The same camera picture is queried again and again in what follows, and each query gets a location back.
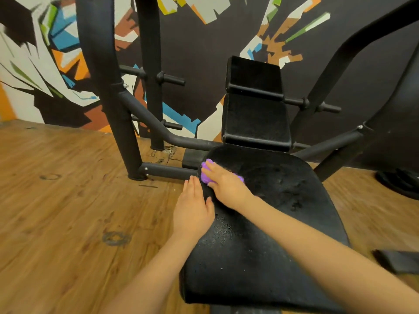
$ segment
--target blue paint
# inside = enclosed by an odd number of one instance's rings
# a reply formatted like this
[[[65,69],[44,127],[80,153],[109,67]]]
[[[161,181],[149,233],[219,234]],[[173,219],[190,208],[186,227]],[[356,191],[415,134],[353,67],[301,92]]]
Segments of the blue paint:
[[[261,49],[262,49],[262,43],[259,43],[258,45],[256,45],[254,51],[259,52]]]
[[[76,83],[72,81],[70,78],[68,78],[66,75],[61,75],[61,76],[65,80],[67,85],[70,86],[70,88],[73,88],[76,85]]]
[[[253,52],[252,52],[250,49],[248,49],[248,50],[247,50],[247,53],[248,53],[248,55],[250,56],[250,59],[251,59],[252,61],[254,61],[255,59],[254,59],[254,57],[253,57]]]
[[[52,28],[50,31],[50,34],[52,37],[56,36],[58,33],[60,33],[61,31],[63,31],[67,26],[69,26],[71,23],[73,23],[74,21],[76,21],[76,14],[74,13],[74,15],[67,17],[66,19],[64,18],[64,13],[62,12],[62,9],[58,9],[58,13],[55,16],[55,20],[54,23],[52,24]]]
[[[193,134],[195,134],[196,132],[196,126],[201,122],[201,120],[199,119],[195,119],[194,121],[191,121],[191,118],[186,115],[181,116],[175,110],[173,110],[168,105],[166,105],[164,102],[163,102],[163,113],[166,116],[175,120],[177,123],[184,126],[186,130],[192,132]]]
[[[62,51],[68,47],[80,44],[79,39],[74,37],[69,32],[62,31],[60,34],[52,38],[55,46],[59,51]]]

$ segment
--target painted wall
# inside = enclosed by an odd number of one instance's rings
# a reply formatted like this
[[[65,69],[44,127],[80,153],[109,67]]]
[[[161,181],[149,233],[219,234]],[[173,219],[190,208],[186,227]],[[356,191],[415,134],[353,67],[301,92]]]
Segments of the painted wall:
[[[228,57],[279,65],[285,94],[301,98],[346,38],[405,1],[158,0],[163,70],[187,82],[186,87],[164,85],[163,117],[184,126],[175,134],[218,140]],[[117,56],[133,67],[142,65],[137,22],[134,0],[117,0]],[[0,0],[0,24],[0,81],[17,118],[110,130],[80,49],[74,0]],[[343,112],[316,115],[299,142],[322,141],[371,116],[406,66],[418,28],[413,24],[361,52],[326,100]],[[141,80],[123,79],[146,106]],[[292,118],[296,109],[289,111]],[[416,128],[415,119],[407,122]],[[387,137],[355,164],[411,163],[419,155],[406,148],[407,139],[418,140],[411,127]],[[137,130],[148,136],[145,126]]]

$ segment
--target purple sponge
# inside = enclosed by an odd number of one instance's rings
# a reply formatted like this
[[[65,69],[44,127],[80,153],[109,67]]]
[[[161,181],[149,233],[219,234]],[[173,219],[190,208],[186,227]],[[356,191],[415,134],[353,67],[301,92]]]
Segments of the purple sponge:
[[[209,163],[214,163],[211,159],[207,159],[207,161]],[[202,167],[209,170],[209,167],[205,162],[202,162]],[[244,178],[242,176],[237,175],[237,174],[234,174],[234,175],[236,175],[244,183]],[[214,183],[214,181],[212,179],[210,179],[207,175],[205,175],[205,173],[202,172],[202,171],[201,171],[201,181],[205,184],[208,184],[208,183],[211,183],[211,182]]]

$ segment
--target brown paint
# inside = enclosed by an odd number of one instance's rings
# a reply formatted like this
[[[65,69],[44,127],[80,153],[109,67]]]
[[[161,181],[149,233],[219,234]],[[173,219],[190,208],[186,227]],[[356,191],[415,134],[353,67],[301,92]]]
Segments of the brown paint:
[[[106,127],[109,122],[104,112],[102,112],[102,105],[99,105],[85,113],[91,122],[82,126],[83,129],[100,130]]]

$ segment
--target black rubber strap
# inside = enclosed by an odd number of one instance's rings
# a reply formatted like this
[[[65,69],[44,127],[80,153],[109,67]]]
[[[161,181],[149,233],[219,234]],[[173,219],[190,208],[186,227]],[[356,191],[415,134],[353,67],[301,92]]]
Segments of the black rubber strap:
[[[394,274],[419,274],[419,252],[375,250],[374,258],[386,270]]]

